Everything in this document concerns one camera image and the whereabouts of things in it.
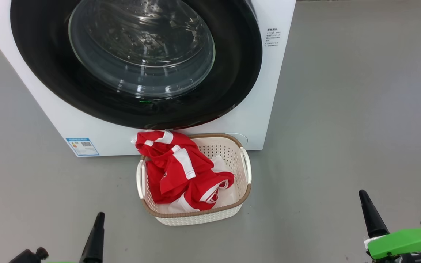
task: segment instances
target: laundry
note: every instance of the laundry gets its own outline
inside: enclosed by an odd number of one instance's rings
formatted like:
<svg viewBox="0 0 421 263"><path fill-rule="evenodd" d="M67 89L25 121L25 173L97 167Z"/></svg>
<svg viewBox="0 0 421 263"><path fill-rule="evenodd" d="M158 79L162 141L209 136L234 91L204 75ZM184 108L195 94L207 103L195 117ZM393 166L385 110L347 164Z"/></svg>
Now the laundry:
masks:
<svg viewBox="0 0 421 263"><path fill-rule="evenodd" d="M212 157L211 161L214 163L214 168L212 168L212 171L215 173L220 172L230 172L230 168L225 164L224 158L222 158L221 155L216 155ZM222 207L226 205L231 205L233 203L236 203L238 201L235 184L232 184L230 186L226 185L224 187L219 187L219 198L217 199L217 202L215 203L215 207Z"/></svg>
<svg viewBox="0 0 421 263"><path fill-rule="evenodd" d="M209 210L219 199L219 189L234 183L220 155L210 160L184 134L138 133L136 148L150 158L146 167L154 202L170 203L170 213Z"/></svg>

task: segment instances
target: concrete floor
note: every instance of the concrete floor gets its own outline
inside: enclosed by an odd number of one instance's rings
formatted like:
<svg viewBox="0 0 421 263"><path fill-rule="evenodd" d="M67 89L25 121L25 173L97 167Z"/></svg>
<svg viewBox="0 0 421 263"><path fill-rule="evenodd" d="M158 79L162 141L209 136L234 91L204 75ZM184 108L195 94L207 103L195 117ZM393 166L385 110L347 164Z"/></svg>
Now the concrete floor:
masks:
<svg viewBox="0 0 421 263"><path fill-rule="evenodd" d="M163 226L137 156L75 158L0 52L0 262L77 261L106 214L105 262L369 262L358 190L390 231L421 219L421 1L298 3L264 150L240 212Z"/></svg>

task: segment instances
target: front-loading washing machine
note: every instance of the front-loading washing machine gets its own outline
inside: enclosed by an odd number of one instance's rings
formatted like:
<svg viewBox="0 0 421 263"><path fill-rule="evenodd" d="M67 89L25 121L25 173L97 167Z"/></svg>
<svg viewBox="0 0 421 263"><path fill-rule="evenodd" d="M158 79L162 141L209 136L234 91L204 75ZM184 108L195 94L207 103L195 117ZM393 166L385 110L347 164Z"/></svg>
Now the front-loading washing machine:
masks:
<svg viewBox="0 0 421 263"><path fill-rule="evenodd" d="M0 49L77 156L141 130L263 148L295 0L0 0Z"/></svg>

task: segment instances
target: washing machine door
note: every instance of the washing machine door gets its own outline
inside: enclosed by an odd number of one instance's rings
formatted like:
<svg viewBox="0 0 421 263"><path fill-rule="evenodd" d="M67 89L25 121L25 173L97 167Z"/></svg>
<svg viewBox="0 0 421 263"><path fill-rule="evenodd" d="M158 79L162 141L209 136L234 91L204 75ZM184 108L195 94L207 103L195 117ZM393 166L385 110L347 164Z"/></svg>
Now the washing machine door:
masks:
<svg viewBox="0 0 421 263"><path fill-rule="evenodd" d="M179 129L229 112L262 61L243 0L13 0L11 26L33 73L105 121Z"/></svg>

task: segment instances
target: white stripe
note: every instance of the white stripe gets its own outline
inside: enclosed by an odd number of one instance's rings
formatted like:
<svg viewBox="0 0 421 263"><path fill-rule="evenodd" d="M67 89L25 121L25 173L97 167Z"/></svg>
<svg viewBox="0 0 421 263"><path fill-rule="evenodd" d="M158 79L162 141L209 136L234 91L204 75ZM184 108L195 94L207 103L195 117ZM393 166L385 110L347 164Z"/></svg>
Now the white stripe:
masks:
<svg viewBox="0 0 421 263"><path fill-rule="evenodd" d="M179 145L175 145L175 146L173 146L172 151L173 151L174 153L176 153L178 150L181 150L181 147L180 147Z"/></svg>
<svg viewBox="0 0 421 263"><path fill-rule="evenodd" d="M163 132L163 137L162 138L158 138L157 140L155 140L155 142L161 142L161 143L165 143L165 144L170 144L173 141L173 133L169 132L168 130L165 130Z"/></svg>
<svg viewBox="0 0 421 263"><path fill-rule="evenodd" d="M153 141L151 141L151 140L146 140L144 144L145 144L145 145L149 145L150 147L152 147L152 145L153 145Z"/></svg>
<svg viewBox="0 0 421 263"><path fill-rule="evenodd" d="M154 132L154 131L155 130L142 130L141 133L150 133L150 132ZM139 134L136 134L136 137L131 140L132 144L136 144L138 136L139 136Z"/></svg>
<svg viewBox="0 0 421 263"><path fill-rule="evenodd" d="M186 149L178 150L176 153L173 154L173 156L182 165L184 174L188 180L196 177L196 173L194 173L193 165L191 163L191 160L189 159L189 155Z"/></svg>
<svg viewBox="0 0 421 263"><path fill-rule="evenodd" d="M227 189L228 188L228 180L226 179L222 183L225 183L225 185L224 186L220 186L221 183L219 183L219 188L220 189Z"/></svg>
<svg viewBox="0 0 421 263"><path fill-rule="evenodd" d="M201 196L201 199L199 201L205 202L209 200L209 198L211 198L215 194L215 191L217 191L217 188L219 188L219 184L220 183L209 188L209 190L207 190L206 193L204 193L204 195Z"/></svg>
<svg viewBox="0 0 421 263"><path fill-rule="evenodd" d="M216 203L217 200L219 199L219 195L217 195L217 193L215 193L214 195L212 195L209 200L206 201L206 203Z"/></svg>

